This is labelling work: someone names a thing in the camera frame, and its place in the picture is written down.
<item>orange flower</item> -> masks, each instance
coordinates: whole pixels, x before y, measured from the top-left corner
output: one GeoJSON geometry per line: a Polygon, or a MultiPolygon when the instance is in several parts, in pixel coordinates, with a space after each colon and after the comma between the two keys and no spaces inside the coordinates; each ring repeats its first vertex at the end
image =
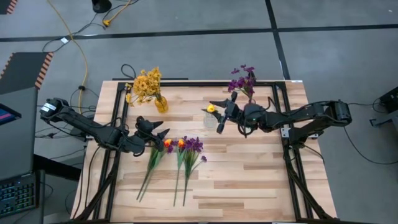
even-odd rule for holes
{"type": "Polygon", "coordinates": [[[184,141],[183,139],[180,139],[180,140],[178,141],[178,146],[179,146],[179,147],[184,147],[184,146],[185,146],[185,141],[184,141]]]}
{"type": "Polygon", "coordinates": [[[172,140],[168,139],[168,140],[164,141],[164,146],[169,147],[171,145],[171,143],[172,143],[172,140]]]}

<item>keyboard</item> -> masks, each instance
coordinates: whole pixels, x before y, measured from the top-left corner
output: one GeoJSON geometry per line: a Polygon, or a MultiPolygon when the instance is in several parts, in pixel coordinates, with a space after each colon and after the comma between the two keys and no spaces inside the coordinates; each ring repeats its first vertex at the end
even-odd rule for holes
{"type": "Polygon", "coordinates": [[[0,181],[0,218],[36,208],[39,184],[35,174],[0,181]]]}

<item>yellow vase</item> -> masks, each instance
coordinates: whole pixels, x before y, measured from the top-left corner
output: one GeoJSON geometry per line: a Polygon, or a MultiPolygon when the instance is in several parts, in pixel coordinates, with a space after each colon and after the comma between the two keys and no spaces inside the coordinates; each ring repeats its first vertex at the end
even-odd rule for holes
{"type": "Polygon", "coordinates": [[[155,105],[159,113],[166,113],[169,110],[166,98],[161,97],[161,100],[155,99],[155,105]]]}

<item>metal bracket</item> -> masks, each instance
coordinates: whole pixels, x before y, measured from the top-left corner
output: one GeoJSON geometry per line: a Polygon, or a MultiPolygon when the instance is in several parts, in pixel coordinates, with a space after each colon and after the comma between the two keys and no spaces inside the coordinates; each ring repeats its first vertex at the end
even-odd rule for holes
{"type": "MultiPolygon", "coordinates": [[[[289,138],[289,130],[290,128],[281,128],[280,133],[282,134],[282,138],[289,138]]],[[[309,138],[318,139],[319,134],[313,134],[309,138]]]]}

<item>yellow cable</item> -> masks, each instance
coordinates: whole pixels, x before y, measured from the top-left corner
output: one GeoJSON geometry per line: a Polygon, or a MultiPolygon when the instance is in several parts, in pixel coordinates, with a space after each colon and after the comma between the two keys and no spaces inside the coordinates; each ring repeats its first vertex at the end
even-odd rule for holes
{"type": "Polygon", "coordinates": [[[126,3],[126,5],[123,6],[123,8],[121,8],[115,15],[113,15],[112,18],[107,19],[107,20],[104,20],[104,21],[102,21],[102,23],[103,23],[106,27],[108,27],[109,25],[111,25],[112,20],[113,20],[114,18],[116,18],[116,16],[118,16],[119,13],[120,13],[121,11],[123,11],[125,8],[127,8],[127,7],[129,6],[130,2],[131,2],[131,0],[129,0],[129,1],[126,3]]]}
{"type": "MultiPolygon", "coordinates": [[[[83,56],[83,58],[84,58],[84,60],[85,60],[85,67],[86,67],[86,68],[85,68],[85,69],[86,69],[86,71],[85,71],[85,77],[84,77],[84,79],[83,79],[83,82],[81,83],[81,85],[84,86],[85,83],[86,83],[87,74],[88,74],[88,66],[87,66],[87,58],[86,58],[86,55],[85,55],[85,53],[83,52],[83,49],[81,49],[80,45],[79,45],[79,44],[75,41],[75,39],[73,38],[72,32],[70,32],[70,29],[69,29],[67,23],[63,20],[61,14],[60,14],[60,13],[58,12],[58,10],[54,7],[54,5],[50,2],[50,0],[47,0],[47,2],[50,4],[50,6],[54,9],[54,11],[58,14],[59,18],[62,20],[63,25],[64,25],[65,28],[67,28],[67,30],[68,30],[70,39],[71,39],[71,40],[73,41],[73,43],[75,43],[76,46],[79,48],[79,50],[80,50],[80,52],[81,52],[81,54],[82,54],[82,56],[83,56]]],[[[80,108],[80,105],[81,105],[81,94],[82,94],[82,92],[83,92],[83,90],[80,90],[80,93],[79,93],[79,103],[78,103],[80,114],[82,113],[82,112],[81,112],[81,108],[80,108]]]]}

